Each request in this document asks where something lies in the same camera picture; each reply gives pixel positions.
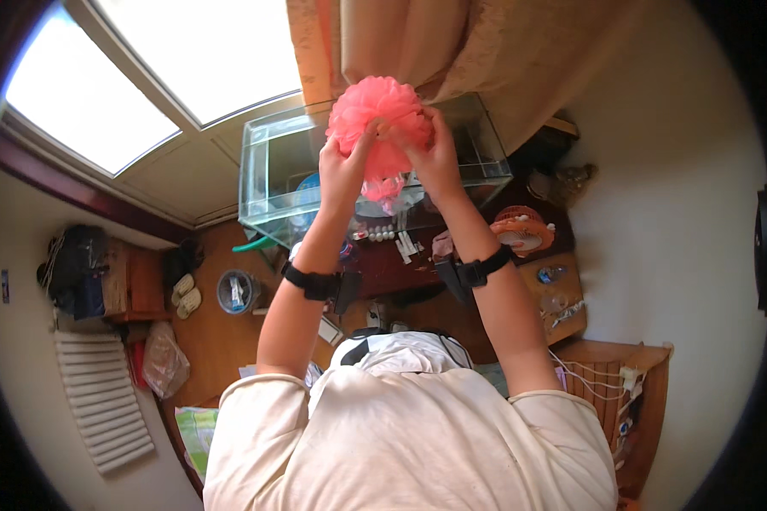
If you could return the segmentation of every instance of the radiator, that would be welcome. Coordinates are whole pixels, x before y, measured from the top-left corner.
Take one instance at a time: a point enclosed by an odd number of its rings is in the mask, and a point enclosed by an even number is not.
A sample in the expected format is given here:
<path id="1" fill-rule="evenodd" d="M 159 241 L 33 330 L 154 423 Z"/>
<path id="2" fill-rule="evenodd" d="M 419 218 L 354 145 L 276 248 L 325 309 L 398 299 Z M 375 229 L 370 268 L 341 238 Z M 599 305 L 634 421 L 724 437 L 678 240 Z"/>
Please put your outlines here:
<path id="1" fill-rule="evenodd" d="M 106 474 L 153 451 L 116 333 L 55 333 L 65 395 L 88 454 Z"/>

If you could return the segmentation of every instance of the black wrist strap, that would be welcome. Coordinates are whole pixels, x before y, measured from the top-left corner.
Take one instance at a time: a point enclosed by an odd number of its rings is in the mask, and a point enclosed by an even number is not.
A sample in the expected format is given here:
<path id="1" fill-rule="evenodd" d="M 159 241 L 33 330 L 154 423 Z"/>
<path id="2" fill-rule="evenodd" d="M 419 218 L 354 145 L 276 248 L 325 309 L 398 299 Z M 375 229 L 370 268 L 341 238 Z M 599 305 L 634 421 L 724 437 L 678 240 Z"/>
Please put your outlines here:
<path id="1" fill-rule="evenodd" d="M 501 244 L 500 249 L 485 261 L 475 259 L 474 261 L 461 264 L 457 268 L 457 276 L 460 278 L 460 283 L 470 288 L 479 288 L 486 285 L 488 274 L 494 273 L 511 261 L 511 253 L 511 247 Z"/>
<path id="2" fill-rule="evenodd" d="M 341 276 L 338 273 L 302 273 L 292 264 L 285 264 L 281 274 L 295 287 L 304 290 L 307 300 L 326 301 L 336 296 L 341 287 Z"/>

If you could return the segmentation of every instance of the desk fan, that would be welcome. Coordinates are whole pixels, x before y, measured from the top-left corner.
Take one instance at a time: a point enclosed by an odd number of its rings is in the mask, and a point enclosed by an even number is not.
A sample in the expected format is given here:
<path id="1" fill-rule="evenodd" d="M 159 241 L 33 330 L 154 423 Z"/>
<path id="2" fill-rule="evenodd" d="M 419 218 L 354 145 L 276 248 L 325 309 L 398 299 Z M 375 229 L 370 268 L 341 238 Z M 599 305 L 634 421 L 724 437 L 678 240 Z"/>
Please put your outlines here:
<path id="1" fill-rule="evenodd" d="M 527 206 L 505 208 L 497 214 L 490 227 L 497 240 L 509 245 L 520 258 L 545 250 L 554 242 L 554 224 L 546 225 L 540 213 Z"/>

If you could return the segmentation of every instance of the curtain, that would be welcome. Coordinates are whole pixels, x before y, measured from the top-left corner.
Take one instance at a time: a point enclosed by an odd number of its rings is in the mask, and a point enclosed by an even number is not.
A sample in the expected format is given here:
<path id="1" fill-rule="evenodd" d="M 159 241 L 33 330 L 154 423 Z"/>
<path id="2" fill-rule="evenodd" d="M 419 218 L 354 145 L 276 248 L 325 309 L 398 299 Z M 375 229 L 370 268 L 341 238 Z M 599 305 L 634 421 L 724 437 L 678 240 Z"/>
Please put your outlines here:
<path id="1" fill-rule="evenodd" d="M 647 0 L 286 0 L 304 100 L 393 76 L 427 103 L 478 92 L 507 154 L 584 86 Z"/>

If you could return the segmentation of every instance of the glass aquarium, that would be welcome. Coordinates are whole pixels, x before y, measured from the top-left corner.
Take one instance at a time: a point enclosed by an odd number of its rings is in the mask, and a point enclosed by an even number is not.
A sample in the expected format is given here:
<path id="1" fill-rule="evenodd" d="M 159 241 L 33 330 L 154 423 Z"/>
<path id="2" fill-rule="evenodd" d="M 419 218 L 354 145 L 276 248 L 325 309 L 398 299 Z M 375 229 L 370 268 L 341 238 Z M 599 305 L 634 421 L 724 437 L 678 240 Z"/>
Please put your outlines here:
<path id="1" fill-rule="evenodd" d="M 245 124 L 239 176 L 239 222 L 291 248 L 312 224 L 320 207 L 318 152 L 334 101 L 289 109 Z M 443 112 L 455 138 L 463 186 L 482 208 L 511 181 L 500 139 L 475 94 L 433 105 Z M 348 234 L 393 226 L 412 230 L 443 225 L 415 172 L 396 205 L 400 221 L 381 206 L 358 197 Z"/>

